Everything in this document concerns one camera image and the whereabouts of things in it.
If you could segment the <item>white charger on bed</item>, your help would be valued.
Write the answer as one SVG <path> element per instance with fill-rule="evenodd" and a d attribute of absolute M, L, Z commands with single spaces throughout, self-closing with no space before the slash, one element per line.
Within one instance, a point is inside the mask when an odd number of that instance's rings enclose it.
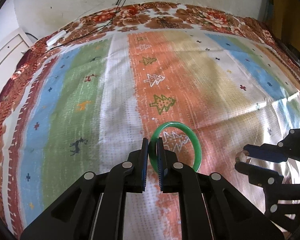
<path fill-rule="evenodd" d="M 66 35 L 65 30 L 59 31 L 57 34 L 53 35 L 50 39 L 47 40 L 46 45 L 51 47 L 54 45 L 60 38 L 63 38 Z"/>

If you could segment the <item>green jade bangle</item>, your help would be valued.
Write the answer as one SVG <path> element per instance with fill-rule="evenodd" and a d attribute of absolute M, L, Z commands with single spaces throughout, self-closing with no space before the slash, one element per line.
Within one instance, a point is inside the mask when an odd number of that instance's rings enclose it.
<path fill-rule="evenodd" d="M 165 129 L 171 127 L 182 131 L 185 135 L 177 134 L 174 131 L 171 133 L 164 131 Z M 202 148 L 199 139 L 194 131 L 188 126 L 176 121 L 170 121 L 160 125 L 151 136 L 148 147 L 148 155 L 154 171 L 158 172 L 156 143 L 159 135 L 161 134 L 163 135 L 163 144 L 164 146 L 168 146 L 169 151 L 179 153 L 184 145 L 186 145 L 188 142 L 191 142 L 194 150 L 194 161 L 192 168 L 197 172 L 202 162 Z"/>

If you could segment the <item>white wooden headboard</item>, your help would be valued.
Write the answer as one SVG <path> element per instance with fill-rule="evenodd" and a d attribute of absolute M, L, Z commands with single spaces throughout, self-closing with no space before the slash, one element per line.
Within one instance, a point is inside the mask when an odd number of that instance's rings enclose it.
<path fill-rule="evenodd" d="M 25 32 L 18 28 L 0 42 L 0 74 L 12 75 L 23 54 L 33 45 Z"/>

